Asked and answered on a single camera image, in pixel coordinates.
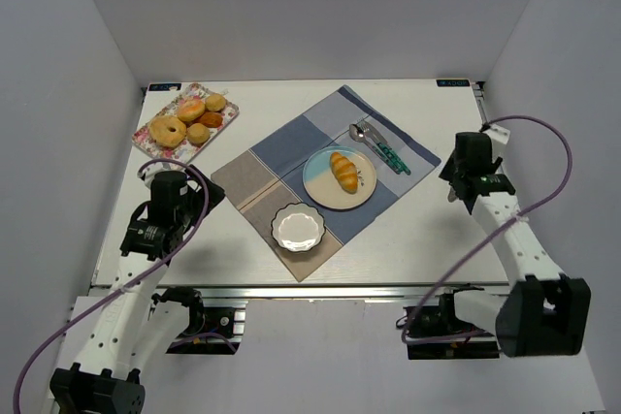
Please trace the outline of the long golden bread loaf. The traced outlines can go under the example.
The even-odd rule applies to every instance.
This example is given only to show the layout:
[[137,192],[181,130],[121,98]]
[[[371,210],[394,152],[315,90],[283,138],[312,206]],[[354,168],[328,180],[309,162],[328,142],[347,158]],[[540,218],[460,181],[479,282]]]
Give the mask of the long golden bread loaf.
[[358,174],[357,168],[353,162],[340,152],[335,151],[330,155],[330,168],[343,191],[349,194],[355,194],[357,192]]

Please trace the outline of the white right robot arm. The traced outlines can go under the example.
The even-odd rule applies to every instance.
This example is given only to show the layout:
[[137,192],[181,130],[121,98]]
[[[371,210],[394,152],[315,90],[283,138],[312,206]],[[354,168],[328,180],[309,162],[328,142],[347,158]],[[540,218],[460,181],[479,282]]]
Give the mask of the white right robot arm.
[[493,335],[509,357],[576,355],[591,290],[550,258],[521,214],[515,188],[498,171],[507,140],[492,131],[457,134],[441,179],[492,236],[510,291],[499,297],[481,289],[457,289],[443,295],[442,306],[450,317]]

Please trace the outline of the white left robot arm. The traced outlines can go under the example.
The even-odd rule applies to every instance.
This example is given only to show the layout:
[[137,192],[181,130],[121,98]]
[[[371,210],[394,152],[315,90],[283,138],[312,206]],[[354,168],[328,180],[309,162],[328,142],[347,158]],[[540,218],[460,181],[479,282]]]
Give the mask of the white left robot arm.
[[69,367],[57,368],[49,382],[62,413],[141,412],[141,378],[153,357],[205,324],[199,291],[156,289],[172,258],[224,200],[224,190],[181,163],[170,170],[143,165],[139,177],[150,197],[132,213],[114,286],[92,307],[97,320],[79,355]]

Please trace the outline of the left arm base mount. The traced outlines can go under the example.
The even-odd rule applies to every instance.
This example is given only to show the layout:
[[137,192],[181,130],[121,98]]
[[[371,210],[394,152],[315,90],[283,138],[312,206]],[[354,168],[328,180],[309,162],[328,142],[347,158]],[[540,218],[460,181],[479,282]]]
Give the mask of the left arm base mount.
[[151,296],[152,316],[162,303],[178,303],[183,308],[186,328],[175,337],[168,354],[234,355],[241,343],[245,309],[230,304],[205,301],[193,288],[177,287]]

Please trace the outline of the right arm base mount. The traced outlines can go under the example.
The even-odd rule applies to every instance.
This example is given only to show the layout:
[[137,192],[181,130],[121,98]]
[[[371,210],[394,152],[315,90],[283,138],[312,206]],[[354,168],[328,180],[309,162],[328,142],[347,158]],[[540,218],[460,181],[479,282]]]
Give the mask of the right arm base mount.
[[398,331],[406,329],[409,339],[429,339],[431,342],[407,347],[410,361],[494,360],[500,350],[494,337],[480,328],[460,321],[449,312],[450,299],[440,298],[426,304],[407,327],[413,306],[395,322]]

